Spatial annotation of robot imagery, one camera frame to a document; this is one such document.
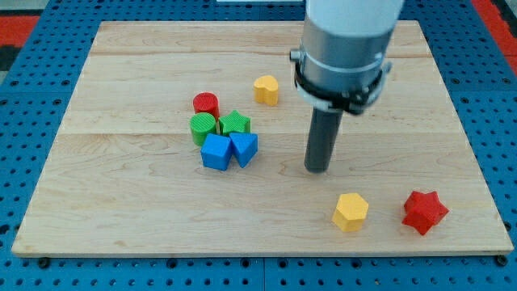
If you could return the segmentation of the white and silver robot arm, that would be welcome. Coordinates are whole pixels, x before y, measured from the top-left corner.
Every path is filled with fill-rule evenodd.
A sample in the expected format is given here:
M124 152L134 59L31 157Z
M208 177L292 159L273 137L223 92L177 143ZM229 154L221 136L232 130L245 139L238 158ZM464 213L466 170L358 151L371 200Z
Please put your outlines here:
M308 0L300 46L290 52L297 92L315 112L359 115L375 103L403 0Z

